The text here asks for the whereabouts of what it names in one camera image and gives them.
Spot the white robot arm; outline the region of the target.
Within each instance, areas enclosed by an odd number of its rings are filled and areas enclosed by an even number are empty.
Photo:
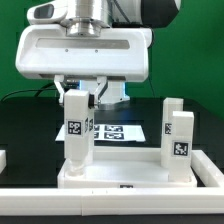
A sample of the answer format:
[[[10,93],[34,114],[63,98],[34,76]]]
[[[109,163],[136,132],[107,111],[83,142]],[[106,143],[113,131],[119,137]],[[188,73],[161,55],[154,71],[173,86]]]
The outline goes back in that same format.
[[[52,0],[27,12],[15,65],[28,79],[79,82],[101,108],[126,101],[125,84],[149,76],[153,31],[168,26],[181,0]]]

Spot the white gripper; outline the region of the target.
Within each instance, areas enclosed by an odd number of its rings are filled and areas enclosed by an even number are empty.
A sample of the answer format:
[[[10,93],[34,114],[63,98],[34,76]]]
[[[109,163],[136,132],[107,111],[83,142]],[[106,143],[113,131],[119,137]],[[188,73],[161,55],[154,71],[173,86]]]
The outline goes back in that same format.
[[[88,106],[98,107],[113,81],[143,82],[148,76],[148,28],[105,28],[98,37],[68,37],[58,24],[27,27],[19,41],[15,65],[28,79],[52,79],[64,104],[64,77],[94,80],[97,88]]]

